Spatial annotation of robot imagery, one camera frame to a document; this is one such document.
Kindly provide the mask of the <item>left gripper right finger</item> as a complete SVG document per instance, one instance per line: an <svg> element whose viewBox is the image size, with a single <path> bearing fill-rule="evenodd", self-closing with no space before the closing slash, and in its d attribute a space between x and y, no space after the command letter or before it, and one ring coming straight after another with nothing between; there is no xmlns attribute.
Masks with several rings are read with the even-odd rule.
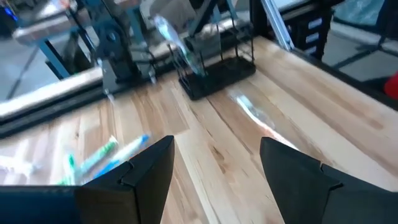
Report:
<svg viewBox="0 0 398 224"><path fill-rule="evenodd" d="M285 223L397 223L397 192L321 163L270 137L260 157Z"/></svg>

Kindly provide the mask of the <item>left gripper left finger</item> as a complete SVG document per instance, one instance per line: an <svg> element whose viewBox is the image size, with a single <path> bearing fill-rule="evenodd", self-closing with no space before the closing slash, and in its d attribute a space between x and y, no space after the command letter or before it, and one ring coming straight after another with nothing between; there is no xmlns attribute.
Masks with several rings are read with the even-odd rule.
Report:
<svg viewBox="0 0 398 224"><path fill-rule="evenodd" d="M174 155L168 135L81 186L2 186L1 223L160 223Z"/></svg>

